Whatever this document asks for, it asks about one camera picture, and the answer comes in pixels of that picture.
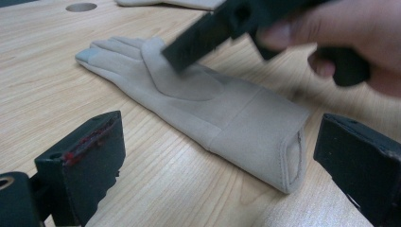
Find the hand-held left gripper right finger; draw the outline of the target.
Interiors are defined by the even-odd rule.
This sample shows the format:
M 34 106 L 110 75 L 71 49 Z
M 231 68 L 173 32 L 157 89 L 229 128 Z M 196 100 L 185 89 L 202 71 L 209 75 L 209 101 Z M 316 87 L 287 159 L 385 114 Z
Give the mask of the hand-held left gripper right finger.
M 401 227 L 401 144 L 356 120 L 326 113 L 313 155 L 374 227 Z

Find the beige knit glove with dot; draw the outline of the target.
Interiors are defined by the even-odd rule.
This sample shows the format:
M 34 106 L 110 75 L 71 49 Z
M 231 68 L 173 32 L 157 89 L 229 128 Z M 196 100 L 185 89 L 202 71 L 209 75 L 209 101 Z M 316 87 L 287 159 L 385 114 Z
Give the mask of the beige knit glove with dot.
M 123 7 L 142 7 L 157 4 L 169 4 L 172 6 L 185 7 L 190 9 L 213 10 L 225 0 L 114 0 Z

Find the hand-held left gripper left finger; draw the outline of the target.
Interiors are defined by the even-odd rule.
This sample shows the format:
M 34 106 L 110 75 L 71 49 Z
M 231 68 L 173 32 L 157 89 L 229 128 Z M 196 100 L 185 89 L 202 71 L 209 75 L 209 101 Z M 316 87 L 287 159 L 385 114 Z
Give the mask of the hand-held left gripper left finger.
M 58 226 L 83 227 L 116 183 L 125 160 L 121 112 L 95 116 L 35 159 Z

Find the plain beige knit glove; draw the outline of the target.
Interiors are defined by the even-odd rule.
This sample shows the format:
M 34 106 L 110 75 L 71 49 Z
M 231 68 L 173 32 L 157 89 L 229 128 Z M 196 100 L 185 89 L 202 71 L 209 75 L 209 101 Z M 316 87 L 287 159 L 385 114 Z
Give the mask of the plain beige knit glove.
M 94 41 L 77 62 L 206 150 L 289 194 L 305 175 L 308 112 L 263 86 L 194 64 L 182 74 L 159 38 Z

